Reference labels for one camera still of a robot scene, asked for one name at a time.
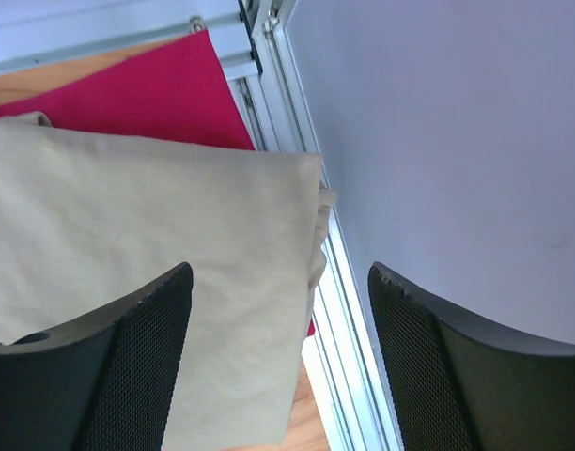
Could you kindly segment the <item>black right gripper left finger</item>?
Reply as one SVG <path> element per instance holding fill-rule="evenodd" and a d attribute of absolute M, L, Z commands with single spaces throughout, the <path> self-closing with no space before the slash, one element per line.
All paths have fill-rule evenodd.
<path fill-rule="evenodd" d="M 192 307 L 182 262 L 76 319 L 0 343 L 0 450 L 159 450 Z"/>

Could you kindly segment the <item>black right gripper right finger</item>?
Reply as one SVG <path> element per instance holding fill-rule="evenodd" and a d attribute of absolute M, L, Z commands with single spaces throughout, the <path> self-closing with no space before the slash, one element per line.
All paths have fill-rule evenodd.
<path fill-rule="evenodd" d="M 528 334 L 418 287 L 367 277 L 407 450 L 575 450 L 575 345 Z"/>

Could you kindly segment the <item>beige t shirt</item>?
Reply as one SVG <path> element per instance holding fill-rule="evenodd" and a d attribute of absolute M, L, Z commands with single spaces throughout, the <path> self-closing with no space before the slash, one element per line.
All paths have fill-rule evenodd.
<path fill-rule="evenodd" d="M 193 307 L 164 448 L 282 442 L 335 203 L 321 172 L 317 153 L 0 119 L 0 342 L 188 262 Z"/>

